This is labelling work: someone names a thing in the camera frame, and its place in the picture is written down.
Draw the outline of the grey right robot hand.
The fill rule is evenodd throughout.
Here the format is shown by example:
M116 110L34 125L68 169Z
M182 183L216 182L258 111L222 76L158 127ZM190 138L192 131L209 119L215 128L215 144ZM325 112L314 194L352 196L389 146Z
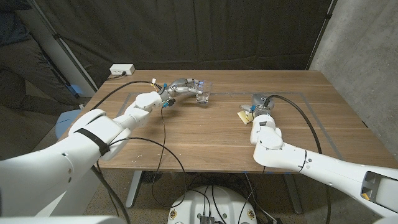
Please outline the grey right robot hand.
M271 115L274 107L274 100L265 94L255 93L252 95L250 105L241 105L240 108L247 114L255 118L260 115Z

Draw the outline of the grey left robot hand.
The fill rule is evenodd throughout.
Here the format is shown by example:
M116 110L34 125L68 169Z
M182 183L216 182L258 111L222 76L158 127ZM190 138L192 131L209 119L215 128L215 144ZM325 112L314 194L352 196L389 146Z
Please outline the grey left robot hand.
M182 93L202 94L204 92L201 82L193 78L179 78L170 85L165 85L158 94L161 97L162 104L172 106L175 97Z

